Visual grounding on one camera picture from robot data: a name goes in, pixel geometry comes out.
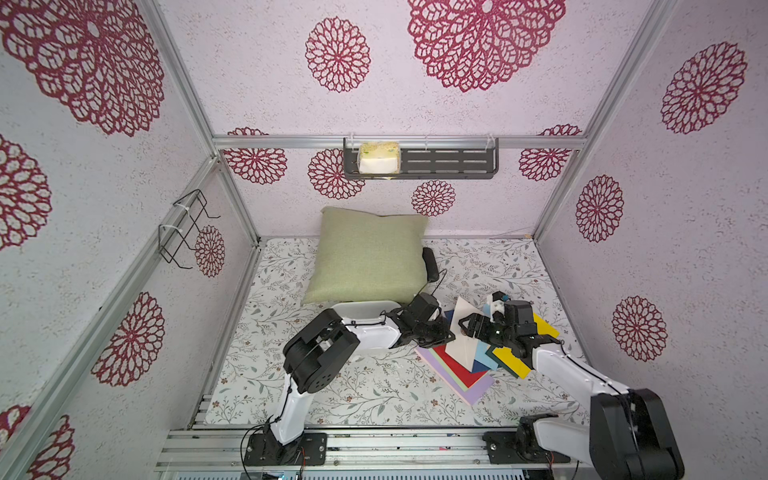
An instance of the wire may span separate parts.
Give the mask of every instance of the wire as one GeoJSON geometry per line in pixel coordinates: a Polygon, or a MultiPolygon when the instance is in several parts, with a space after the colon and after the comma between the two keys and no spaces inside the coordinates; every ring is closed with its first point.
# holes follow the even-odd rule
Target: wire
{"type": "Polygon", "coordinates": [[[271,418],[268,418],[266,422],[262,423],[261,425],[256,425],[254,427],[249,428],[243,434],[243,438],[240,439],[240,464],[243,466],[243,472],[245,472],[245,475],[246,477],[248,477],[248,480],[253,480],[253,479],[250,477],[250,474],[245,468],[245,456],[243,455],[243,441],[248,436],[248,432],[250,432],[251,430],[262,429],[262,433],[266,435],[267,427],[269,427],[271,424],[275,422],[278,422],[283,417],[283,413],[285,413],[286,411],[286,405],[288,405],[288,395],[291,393],[291,391],[292,391],[291,386],[288,385],[288,393],[286,394],[286,401],[283,402],[283,409],[280,411],[280,414],[274,420],[272,420],[271,418]]]}
{"type": "Polygon", "coordinates": [[[571,477],[571,480],[575,480],[576,479],[576,474],[578,473],[578,464],[580,464],[580,463],[581,463],[581,460],[577,460],[576,461],[576,469],[574,470],[574,476],[571,477]]]}
{"type": "Polygon", "coordinates": [[[263,429],[265,425],[267,425],[267,424],[266,423],[262,423],[261,425],[256,425],[255,427],[249,428],[243,434],[243,438],[240,439],[240,464],[243,466],[243,472],[245,472],[245,475],[246,475],[246,477],[248,477],[248,480],[253,480],[253,479],[250,477],[250,473],[248,473],[248,471],[245,468],[245,457],[243,456],[243,441],[248,436],[248,432],[250,432],[251,430],[254,430],[254,429],[263,429]]]}
{"type": "MultiPolygon", "coordinates": [[[[565,358],[571,360],[571,362],[574,365],[576,365],[578,368],[584,370],[586,373],[589,373],[594,378],[596,378],[596,379],[600,380],[601,382],[603,382],[605,385],[611,387],[611,389],[618,394],[619,402],[621,402],[621,408],[624,409],[624,414],[627,416],[627,421],[629,422],[629,431],[632,433],[632,443],[634,443],[634,451],[635,451],[635,453],[637,453],[638,458],[639,458],[639,456],[640,456],[640,446],[637,444],[637,435],[635,434],[635,431],[634,431],[634,420],[632,419],[632,408],[630,407],[629,402],[627,402],[627,400],[624,398],[624,394],[619,392],[616,389],[616,387],[611,385],[611,382],[609,382],[607,379],[604,379],[603,377],[597,375],[594,372],[590,372],[589,370],[585,369],[579,362],[577,362],[576,360],[572,359],[565,352],[565,348],[563,348],[563,343],[564,342],[561,340],[560,341],[560,350],[563,352],[563,355],[565,356],[565,358]]],[[[640,468],[643,471],[643,476],[645,476],[645,467],[643,466],[643,462],[640,463],[640,468]]]]}
{"type": "Polygon", "coordinates": [[[441,271],[442,271],[442,278],[440,279],[440,282],[437,284],[435,289],[432,291],[432,295],[435,295],[435,292],[437,291],[437,289],[440,288],[440,286],[442,285],[442,281],[445,280],[445,275],[448,274],[448,269],[447,268],[444,268],[441,271]]]}

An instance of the yellow paper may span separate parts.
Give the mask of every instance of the yellow paper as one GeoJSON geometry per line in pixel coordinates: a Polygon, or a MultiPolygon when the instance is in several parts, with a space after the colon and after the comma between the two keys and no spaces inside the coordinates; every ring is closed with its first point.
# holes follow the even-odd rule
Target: yellow paper
{"type": "MultiPolygon", "coordinates": [[[[533,320],[536,322],[537,331],[539,335],[552,335],[554,338],[558,338],[560,332],[558,332],[552,325],[546,323],[539,315],[533,314],[533,320]]],[[[512,351],[507,348],[494,349],[493,354],[504,362],[512,372],[518,374],[521,379],[524,379],[531,372],[531,369],[523,363],[518,357],[512,355],[512,351]]]]}

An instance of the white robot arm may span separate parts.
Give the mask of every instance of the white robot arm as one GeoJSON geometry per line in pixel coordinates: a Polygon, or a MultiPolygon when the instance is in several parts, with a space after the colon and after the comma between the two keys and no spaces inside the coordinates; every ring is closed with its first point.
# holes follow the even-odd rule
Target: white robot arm
{"type": "MultiPolygon", "coordinates": [[[[497,292],[489,318],[459,321],[465,335],[507,346],[529,368],[546,375],[591,411],[590,426],[534,415],[521,419],[512,443],[523,460],[539,462],[559,452],[593,465],[603,479],[674,480],[684,466],[661,400],[650,390],[632,390],[572,359],[560,341],[539,335],[531,304],[497,292]]],[[[279,410],[268,422],[252,457],[271,465],[291,463],[315,393],[325,388],[356,353],[397,348],[415,340],[440,346],[455,337],[435,297],[420,293],[408,306],[394,302],[348,303],[321,312],[283,348],[285,384],[279,410]],[[373,310],[381,312],[371,314],[373,310]]],[[[489,445],[498,437],[486,434],[489,445]]]]}

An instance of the black metal shelf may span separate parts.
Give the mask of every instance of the black metal shelf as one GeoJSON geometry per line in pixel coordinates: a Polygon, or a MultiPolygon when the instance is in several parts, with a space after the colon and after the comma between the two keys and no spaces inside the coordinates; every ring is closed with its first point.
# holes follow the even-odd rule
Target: black metal shelf
{"type": "Polygon", "coordinates": [[[498,138],[491,148],[401,148],[398,174],[361,174],[358,151],[344,138],[344,175],[353,180],[488,180],[498,172],[498,138]]]}

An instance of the black wire rack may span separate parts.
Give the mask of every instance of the black wire rack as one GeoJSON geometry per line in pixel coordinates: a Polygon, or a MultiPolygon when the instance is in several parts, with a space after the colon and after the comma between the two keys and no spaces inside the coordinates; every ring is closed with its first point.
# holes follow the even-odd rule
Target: black wire rack
{"type": "Polygon", "coordinates": [[[206,206],[208,205],[208,200],[205,198],[205,195],[203,195],[203,191],[199,188],[196,190],[192,190],[190,193],[184,195],[182,198],[176,200],[174,202],[175,207],[183,208],[184,209],[184,215],[181,216],[178,223],[176,225],[158,225],[157,226],[157,251],[160,252],[160,255],[163,257],[163,260],[165,260],[167,263],[176,263],[176,266],[179,268],[183,268],[185,270],[189,270],[193,268],[192,266],[181,266],[178,261],[176,260],[176,254],[179,253],[179,250],[181,249],[182,245],[185,245],[189,250],[195,251],[196,249],[192,247],[187,242],[187,237],[189,236],[190,232],[193,230],[197,230],[197,232],[200,232],[200,226],[197,225],[197,221],[200,219],[200,216],[202,214],[205,214],[208,218],[221,218],[221,215],[218,215],[216,217],[212,217],[208,214],[208,210],[206,210],[206,206]],[[188,200],[191,195],[194,195],[194,198],[192,199],[190,206],[187,207],[184,202],[185,200],[188,200]],[[192,215],[192,207],[195,205],[195,203],[198,203],[200,205],[200,211],[197,212],[196,215],[192,215]],[[184,219],[189,218],[192,220],[192,226],[187,229],[186,232],[182,230],[181,224],[184,223],[184,219]],[[163,235],[166,232],[167,229],[172,229],[171,233],[165,241],[163,241],[163,235]],[[173,253],[168,250],[168,244],[171,243],[171,241],[176,238],[176,236],[179,236],[181,238],[181,241],[176,246],[176,249],[173,253]]]}

